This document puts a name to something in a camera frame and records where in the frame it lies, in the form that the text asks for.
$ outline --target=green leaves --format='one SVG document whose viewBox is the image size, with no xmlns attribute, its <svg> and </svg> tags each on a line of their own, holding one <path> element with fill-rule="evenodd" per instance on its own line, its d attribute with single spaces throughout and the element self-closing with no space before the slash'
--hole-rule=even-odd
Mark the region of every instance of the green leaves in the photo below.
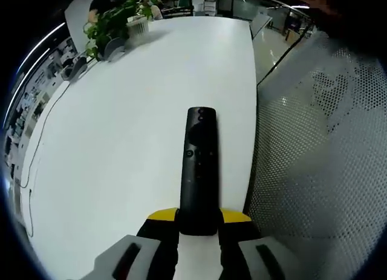
<svg viewBox="0 0 387 280">
<path fill-rule="evenodd" d="M 151 8 L 142 4 L 141 0 L 127 0 L 121 6 L 98 15 L 97 22 L 89 28 L 85 29 L 86 25 L 88 25 L 85 24 L 83 32 L 90 40 L 86 45 L 86 54 L 99 60 L 98 53 L 103 54 L 110 40 L 117 37 L 127 40 L 129 34 L 126 24 L 129 17 L 135 16 L 138 12 L 147 18 L 152 17 Z"/>
</svg>

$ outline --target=perforated metal panel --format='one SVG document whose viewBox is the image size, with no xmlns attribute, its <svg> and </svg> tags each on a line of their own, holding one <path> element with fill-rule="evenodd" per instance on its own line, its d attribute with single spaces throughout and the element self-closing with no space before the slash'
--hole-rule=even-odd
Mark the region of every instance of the perforated metal panel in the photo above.
<svg viewBox="0 0 387 280">
<path fill-rule="evenodd" d="M 317 34 L 258 90 L 249 215 L 303 262 L 351 279 L 387 222 L 387 78 Z"/>
</svg>

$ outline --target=black cable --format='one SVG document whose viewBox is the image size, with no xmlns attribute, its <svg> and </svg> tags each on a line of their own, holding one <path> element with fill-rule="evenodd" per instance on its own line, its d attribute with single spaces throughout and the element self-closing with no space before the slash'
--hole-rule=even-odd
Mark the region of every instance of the black cable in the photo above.
<svg viewBox="0 0 387 280">
<path fill-rule="evenodd" d="M 274 66 L 268 71 L 268 73 L 264 76 L 263 79 L 261 79 L 257 84 L 256 86 L 258 87 L 264 80 L 266 77 L 268 77 L 268 75 L 270 73 L 272 73 L 276 67 L 279 65 L 279 63 L 285 58 L 285 56 L 290 52 L 290 50 L 292 50 L 295 46 L 297 46 L 297 44 L 302 40 L 302 38 L 304 38 L 305 34 L 307 33 L 307 31 L 310 29 L 312 23 L 310 22 L 304 29 L 304 32 L 302 32 L 302 34 L 300 35 L 300 37 L 298 37 L 298 39 L 285 51 L 285 53 L 278 59 L 278 61 L 276 62 L 276 64 L 274 64 Z"/>
<path fill-rule="evenodd" d="M 263 79 L 261 79 L 256 84 L 256 123 L 255 123 L 255 134 L 259 132 L 259 116 L 258 116 L 258 108 L 259 108 L 259 102 L 258 102 L 258 86 L 268 77 L 270 73 L 272 73 L 276 67 L 279 65 L 279 63 L 285 58 L 285 56 L 292 50 L 301 40 L 304 38 L 306 32 L 310 29 L 312 25 L 312 22 L 310 22 L 304 29 L 304 32 L 298 37 L 298 39 L 285 51 L 285 53 L 279 58 L 279 60 L 274 64 L 274 66 L 268 71 L 268 73 L 264 76 Z M 257 168 L 257 155 L 256 151 L 258 150 L 258 140 L 256 139 L 254 142 L 254 152 L 253 152 L 253 160 L 252 160 L 252 168 L 250 171 L 250 180 L 249 185 L 247 186 L 247 193 L 246 193 L 246 200 L 244 202 L 243 206 L 243 213 L 246 215 L 249 214 L 249 208 L 252 202 L 253 197 L 253 190 L 255 185 L 255 178 L 256 178 L 256 168 Z"/>
<path fill-rule="evenodd" d="M 56 99 L 56 101 L 53 103 L 53 105 L 51 106 L 50 110 L 48 111 L 46 118 L 44 119 L 43 126 L 42 126 L 42 132 L 41 132 L 41 134 L 40 134 L 40 136 L 39 136 L 39 140 L 37 141 L 36 149 L 35 149 L 34 154 L 33 154 L 33 156 L 32 156 L 30 165 L 29 165 L 29 167 L 28 167 L 27 182 L 26 182 L 25 186 L 23 186 L 23 185 L 21 185 L 21 184 L 19 184 L 19 183 L 17 183 L 17 182 L 15 181 L 15 184 L 18 185 L 20 188 L 23 188 L 23 189 L 24 189 L 24 188 L 26 188 L 26 187 L 28 186 L 28 182 L 30 181 L 30 172 L 31 172 L 32 163 L 34 162 L 35 155 L 36 155 L 36 153 L 37 153 L 37 149 L 39 148 L 39 144 L 40 144 L 41 139 L 42 139 L 43 130 L 44 130 L 44 126 L 45 126 L 45 124 L 46 124 L 47 118 L 48 118 L 48 116 L 50 115 L 51 111 L 53 110 L 55 104 L 56 104 L 56 103 L 60 100 L 60 98 L 65 94 L 66 90 L 68 89 L 68 87 L 69 87 L 70 85 L 71 85 L 71 84 L 69 83 L 68 86 L 67 86 L 67 87 L 65 88 L 65 90 L 63 91 L 63 93 L 60 94 L 60 96 Z"/>
<path fill-rule="evenodd" d="M 31 193 L 32 190 L 30 189 L 30 195 L 28 199 L 28 209 L 30 210 L 30 220 L 31 220 L 31 234 L 28 233 L 28 229 L 26 228 L 27 235 L 32 238 L 34 236 L 34 224 L 32 223 L 32 213 L 31 213 Z"/>
</svg>

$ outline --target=white table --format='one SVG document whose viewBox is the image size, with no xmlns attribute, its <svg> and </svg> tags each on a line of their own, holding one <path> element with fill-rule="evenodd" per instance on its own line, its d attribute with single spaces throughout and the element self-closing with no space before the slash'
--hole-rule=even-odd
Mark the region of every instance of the white table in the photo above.
<svg viewBox="0 0 387 280">
<path fill-rule="evenodd" d="M 149 29 L 158 39 L 116 62 L 97 63 L 67 89 L 47 118 L 30 174 L 30 240 L 54 279 L 79 279 L 97 255 L 123 236 L 135 235 L 149 214 L 179 205 L 191 106 L 216 109 L 221 205 L 243 208 L 256 111 L 249 24 L 189 17 L 153 22 Z M 40 116 L 24 166 L 30 164 L 50 104 L 66 86 L 58 88 Z M 29 188 L 22 195 L 27 229 Z M 195 241 L 181 239 L 197 249 Z M 211 238 L 204 242 L 217 245 Z M 180 249 L 179 257 L 187 263 L 185 251 Z M 219 262 L 218 253 L 214 261 Z M 199 254 L 198 265 L 213 264 Z M 206 268 L 200 266 L 193 278 L 201 272 Z M 181 275 L 177 268 L 175 279 Z"/>
</svg>

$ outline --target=black remote control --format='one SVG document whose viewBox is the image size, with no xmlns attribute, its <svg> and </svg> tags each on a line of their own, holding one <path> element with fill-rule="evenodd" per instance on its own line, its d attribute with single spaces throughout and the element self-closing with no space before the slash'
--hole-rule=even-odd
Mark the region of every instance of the black remote control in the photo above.
<svg viewBox="0 0 387 280">
<path fill-rule="evenodd" d="M 214 235 L 219 221 L 219 163 L 216 111 L 190 108 L 184 141 L 179 230 L 184 235 Z"/>
</svg>

